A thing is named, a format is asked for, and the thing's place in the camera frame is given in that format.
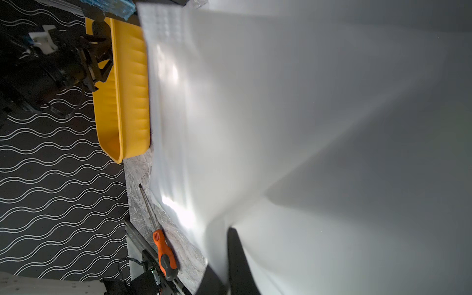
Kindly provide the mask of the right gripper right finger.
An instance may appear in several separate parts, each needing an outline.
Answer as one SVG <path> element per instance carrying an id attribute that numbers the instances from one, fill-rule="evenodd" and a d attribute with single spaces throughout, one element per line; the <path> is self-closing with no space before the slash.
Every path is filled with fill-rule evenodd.
<path id="1" fill-rule="evenodd" d="M 227 231 L 227 255 L 229 262 L 229 286 L 232 295 L 260 295 L 252 276 L 238 232 Z"/>

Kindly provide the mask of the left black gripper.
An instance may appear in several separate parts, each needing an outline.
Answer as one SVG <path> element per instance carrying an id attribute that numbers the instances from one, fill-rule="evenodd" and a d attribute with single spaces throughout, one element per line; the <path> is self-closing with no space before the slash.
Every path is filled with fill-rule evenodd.
<path id="1" fill-rule="evenodd" d="M 96 83 L 107 81 L 114 60 L 111 28 L 106 22 L 93 21 L 91 34 L 76 37 L 53 25 L 28 35 L 34 57 L 60 91 L 81 86 L 95 92 Z"/>

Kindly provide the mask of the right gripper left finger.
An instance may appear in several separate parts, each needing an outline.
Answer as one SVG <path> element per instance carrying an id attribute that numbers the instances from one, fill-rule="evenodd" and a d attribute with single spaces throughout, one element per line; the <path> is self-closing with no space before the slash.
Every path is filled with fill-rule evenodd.
<path id="1" fill-rule="evenodd" d="M 195 295 L 225 295 L 225 286 L 210 265 L 206 266 Z"/>

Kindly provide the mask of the yellow plastic tray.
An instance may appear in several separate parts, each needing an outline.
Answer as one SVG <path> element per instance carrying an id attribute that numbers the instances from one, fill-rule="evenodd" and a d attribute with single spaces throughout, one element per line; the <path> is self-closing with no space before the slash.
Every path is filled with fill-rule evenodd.
<path id="1" fill-rule="evenodd" d="M 139 26 L 106 18 L 114 65 L 98 82 L 93 107 L 101 149 L 115 163 L 144 154 L 151 144 L 148 58 Z"/>

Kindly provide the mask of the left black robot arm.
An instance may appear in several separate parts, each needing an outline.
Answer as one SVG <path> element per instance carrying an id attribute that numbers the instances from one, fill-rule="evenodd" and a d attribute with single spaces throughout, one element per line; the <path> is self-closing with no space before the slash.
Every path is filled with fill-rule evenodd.
<path id="1" fill-rule="evenodd" d="M 77 110 L 54 108 L 55 95 L 79 87 L 84 102 L 86 92 L 107 81 L 113 65 L 111 28 L 104 21 L 92 22 L 92 34 L 76 37 L 53 25 L 23 39 L 1 30 L 1 122 L 17 111 L 69 119 Z"/>

